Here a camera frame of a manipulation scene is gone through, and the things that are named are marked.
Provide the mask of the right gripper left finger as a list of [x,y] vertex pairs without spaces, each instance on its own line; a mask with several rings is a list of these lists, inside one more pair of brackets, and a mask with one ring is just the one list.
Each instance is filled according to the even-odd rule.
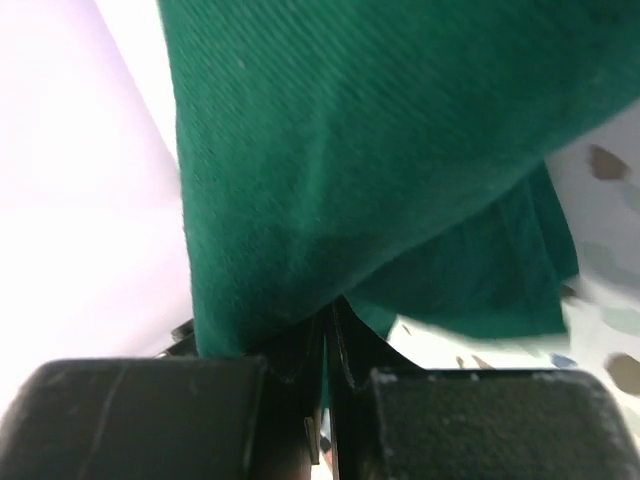
[[307,479],[319,460],[324,317],[236,359],[39,367],[1,423],[5,479]]

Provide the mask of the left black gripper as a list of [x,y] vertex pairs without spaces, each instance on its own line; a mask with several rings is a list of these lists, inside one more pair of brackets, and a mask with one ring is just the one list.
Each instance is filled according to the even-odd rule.
[[171,338],[173,343],[159,353],[160,358],[198,356],[193,320],[189,320],[172,330]]

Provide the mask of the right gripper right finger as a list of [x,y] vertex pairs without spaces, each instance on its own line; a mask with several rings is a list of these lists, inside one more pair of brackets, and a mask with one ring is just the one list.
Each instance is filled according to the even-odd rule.
[[325,317],[338,479],[635,479],[639,454],[593,376],[427,370],[339,298]]

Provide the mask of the green surgical cloth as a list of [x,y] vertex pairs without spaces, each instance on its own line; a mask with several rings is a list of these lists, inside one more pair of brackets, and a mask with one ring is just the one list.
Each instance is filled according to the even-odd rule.
[[564,334],[545,158],[639,95],[635,1],[163,1],[195,337],[237,357],[338,297]]

